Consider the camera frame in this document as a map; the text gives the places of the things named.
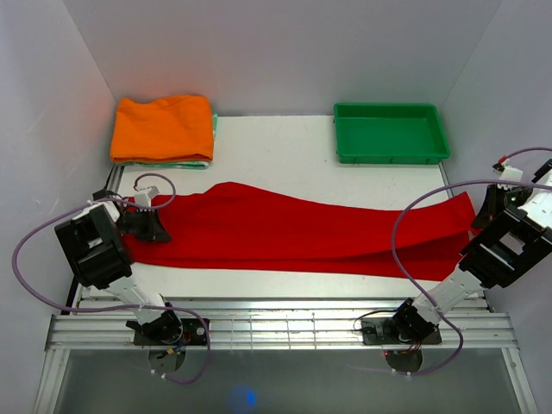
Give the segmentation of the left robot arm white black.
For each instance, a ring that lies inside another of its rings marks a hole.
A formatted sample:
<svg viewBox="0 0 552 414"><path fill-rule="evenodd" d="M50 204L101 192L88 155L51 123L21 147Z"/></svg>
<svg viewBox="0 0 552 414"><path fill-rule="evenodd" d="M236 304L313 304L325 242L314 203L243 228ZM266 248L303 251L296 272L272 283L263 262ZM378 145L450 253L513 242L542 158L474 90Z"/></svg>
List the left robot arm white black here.
<svg viewBox="0 0 552 414"><path fill-rule="evenodd" d="M170 345L182 337L183 324L174 311L165 309L169 303L161 294L139 284L132 272L134 260L123 240L129 235L133 241L155 247L172 240L159 213L151 208L158 194L154 186L139 191L138 198L147 206L143 209L123 204L113 191L97 191L89 206L54 230L81 285L93 286L123 304L133 305L135 320L127 326L153 342Z"/></svg>

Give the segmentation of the red trousers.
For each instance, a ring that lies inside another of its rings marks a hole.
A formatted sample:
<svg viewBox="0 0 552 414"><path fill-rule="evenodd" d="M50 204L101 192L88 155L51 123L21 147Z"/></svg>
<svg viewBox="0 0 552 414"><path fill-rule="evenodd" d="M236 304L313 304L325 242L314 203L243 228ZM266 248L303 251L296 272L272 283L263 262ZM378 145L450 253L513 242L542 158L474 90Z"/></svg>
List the red trousers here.
<svg viewBox="0 0 552 414"><path fill-rule="evenodd" d="M238 183L155 199L172 237L128 244L134 261L162 267L343 273L441 281L468 244L467 194L411 210L320 204Z"/></svg>

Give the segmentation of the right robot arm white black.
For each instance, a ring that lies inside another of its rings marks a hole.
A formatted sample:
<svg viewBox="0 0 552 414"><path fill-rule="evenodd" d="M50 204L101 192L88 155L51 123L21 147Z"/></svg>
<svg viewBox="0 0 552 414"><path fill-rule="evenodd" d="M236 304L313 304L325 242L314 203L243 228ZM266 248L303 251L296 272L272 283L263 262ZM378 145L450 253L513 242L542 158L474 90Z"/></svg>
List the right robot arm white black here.
<svg viewBox="0 0 552 414"><path fill-rule="evenodd" d="M476 236L444 281L398 307L389 322L395 340L422 343L465 298L512 285L551 253L551 164L540 166L529 183L507 160L493 168L499 177L486 185L471 224Z"/></svg>

